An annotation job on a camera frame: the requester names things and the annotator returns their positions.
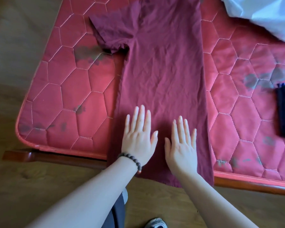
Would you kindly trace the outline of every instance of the white fabric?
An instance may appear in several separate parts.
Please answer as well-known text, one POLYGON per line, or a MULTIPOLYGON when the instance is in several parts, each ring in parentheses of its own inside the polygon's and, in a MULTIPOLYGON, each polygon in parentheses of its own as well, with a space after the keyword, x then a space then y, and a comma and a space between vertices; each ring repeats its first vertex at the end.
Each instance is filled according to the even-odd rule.
POLYGON ((285 0, 222 0, 231 17, 249 19, 285 41, 285 0))

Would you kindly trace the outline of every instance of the forearm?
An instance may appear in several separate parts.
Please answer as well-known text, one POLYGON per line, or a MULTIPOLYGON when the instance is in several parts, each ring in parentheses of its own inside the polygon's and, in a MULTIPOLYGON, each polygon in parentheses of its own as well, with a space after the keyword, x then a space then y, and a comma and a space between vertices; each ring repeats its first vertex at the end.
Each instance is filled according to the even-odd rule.
POLYGON ((224 199, 199 174, 182 175, 180 182, 208 228, 257 227, 224 199))
POLYGON ((115 201, 136 172, 137 166, 132 160, 120 157, 29 227, 101 227, 115 201))

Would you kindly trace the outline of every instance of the left hand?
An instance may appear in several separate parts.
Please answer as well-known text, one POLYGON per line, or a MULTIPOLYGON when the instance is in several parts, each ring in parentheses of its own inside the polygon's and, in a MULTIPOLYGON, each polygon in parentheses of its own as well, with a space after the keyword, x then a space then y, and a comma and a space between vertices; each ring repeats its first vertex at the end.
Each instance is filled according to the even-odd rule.
POLYGON ((140 109, 135 107, 132 123, 130 127, 130 115, 125 120, 125 132, 122 139, 122 152, 134 156, 144 166, 154 154, 157 144, 158 131, 151 134, 151 112, 147 110, 145 117, 145 107, 140 109))

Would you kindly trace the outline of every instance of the red mattress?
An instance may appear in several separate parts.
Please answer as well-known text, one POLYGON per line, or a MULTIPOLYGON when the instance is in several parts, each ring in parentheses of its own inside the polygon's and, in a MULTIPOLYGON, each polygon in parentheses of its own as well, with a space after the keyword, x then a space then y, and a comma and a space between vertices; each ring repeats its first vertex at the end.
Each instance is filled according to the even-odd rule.
MULTIPOLYGON (((88 16, 133 0, 63 0, 23 102, 16 134, 42 151, 106 159, 124 54, 104 53, 88 16)), ((285 43, 220 0, 201 0, 214 175, 285 187, 274 86, 285 82, 285 43)))

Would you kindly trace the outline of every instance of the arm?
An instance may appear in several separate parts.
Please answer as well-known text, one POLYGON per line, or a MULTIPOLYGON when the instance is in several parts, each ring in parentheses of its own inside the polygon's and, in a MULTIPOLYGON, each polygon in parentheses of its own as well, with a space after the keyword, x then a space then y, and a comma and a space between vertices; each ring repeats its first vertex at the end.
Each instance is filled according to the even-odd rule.
POLYGON ((166 162, 209 228, 257 226, 197 173, 196 129, 190 136, 187 120, 172 125, 172 143, 165 138, 166 162))
MULTIPOLYGON (((132 124, 127 115, 122 140, 122 152, 135 156, 141 165, 152 157, 157 131, 150 139, 151 113, 141 106, 135 108, 132 124)), ((28 227, 101 227, 115 201, 137 172, 136 164, 120 157, 110 167, 62 199, 28 227)))

